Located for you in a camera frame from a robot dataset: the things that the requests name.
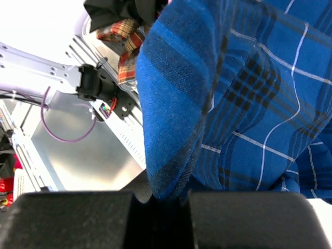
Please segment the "black shirt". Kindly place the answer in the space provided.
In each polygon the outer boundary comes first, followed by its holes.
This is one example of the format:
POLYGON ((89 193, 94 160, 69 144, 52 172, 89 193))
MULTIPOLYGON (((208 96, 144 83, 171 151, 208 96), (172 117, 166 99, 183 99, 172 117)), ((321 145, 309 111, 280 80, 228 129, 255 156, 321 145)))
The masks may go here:
POLYGON ((90 31, 105 28, 123 19, 139 25, 153 24, 169 2, 159 0, 86 0, 84 8, 91 19, 90 31))

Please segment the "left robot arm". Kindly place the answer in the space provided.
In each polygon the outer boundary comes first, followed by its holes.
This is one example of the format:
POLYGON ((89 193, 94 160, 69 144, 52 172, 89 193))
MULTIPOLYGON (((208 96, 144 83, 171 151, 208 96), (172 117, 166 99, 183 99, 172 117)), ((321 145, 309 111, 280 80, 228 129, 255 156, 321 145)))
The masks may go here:
POLYGON ((76 95, 84 101, 108 102, 119 88, 103 70, 104 60, 84 44, 72 44, 65 53, 73 65, 53 62, 1 44, 1 99, 47 107, 47 89, 76 95))

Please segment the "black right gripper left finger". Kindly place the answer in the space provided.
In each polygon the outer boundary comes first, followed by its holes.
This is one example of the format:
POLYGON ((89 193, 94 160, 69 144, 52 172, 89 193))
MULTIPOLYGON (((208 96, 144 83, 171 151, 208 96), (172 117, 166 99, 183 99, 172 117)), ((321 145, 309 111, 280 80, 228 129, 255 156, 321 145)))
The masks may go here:
POLYGON ((151 191, 143 178, 119 191, 21 195, 1 223, 1 248, 154 248, 151 191))

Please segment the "red plaid shirt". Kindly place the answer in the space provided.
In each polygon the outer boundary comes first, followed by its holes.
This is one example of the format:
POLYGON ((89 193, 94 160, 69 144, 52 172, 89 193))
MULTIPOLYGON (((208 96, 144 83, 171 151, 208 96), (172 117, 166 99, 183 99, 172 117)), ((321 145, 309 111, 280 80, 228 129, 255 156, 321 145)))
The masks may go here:
POLYGON ((135 86, 135 69, 140 47, 145 40, 139 24, 133 19, 122 19, 96 31, 98 40, 120 43, 122 52, 118 62, 118 83, 135 86))

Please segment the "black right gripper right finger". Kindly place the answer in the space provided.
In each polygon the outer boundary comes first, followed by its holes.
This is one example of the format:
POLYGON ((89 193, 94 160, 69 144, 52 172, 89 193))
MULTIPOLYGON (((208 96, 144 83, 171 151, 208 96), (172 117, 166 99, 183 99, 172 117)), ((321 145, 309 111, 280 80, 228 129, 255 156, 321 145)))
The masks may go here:
POLYGON ((291 192, 192 192, 179 229, 184 248, 330 248, 313 207, 291 192))

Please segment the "blue shirt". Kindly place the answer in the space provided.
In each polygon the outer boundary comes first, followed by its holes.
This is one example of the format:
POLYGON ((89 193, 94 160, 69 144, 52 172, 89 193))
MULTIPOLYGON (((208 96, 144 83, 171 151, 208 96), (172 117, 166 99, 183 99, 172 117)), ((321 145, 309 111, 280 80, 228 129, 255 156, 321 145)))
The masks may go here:
POLYGON ((156 199, 195 179, 331 201, 331 1, 173 1, 136 80, 156 199))

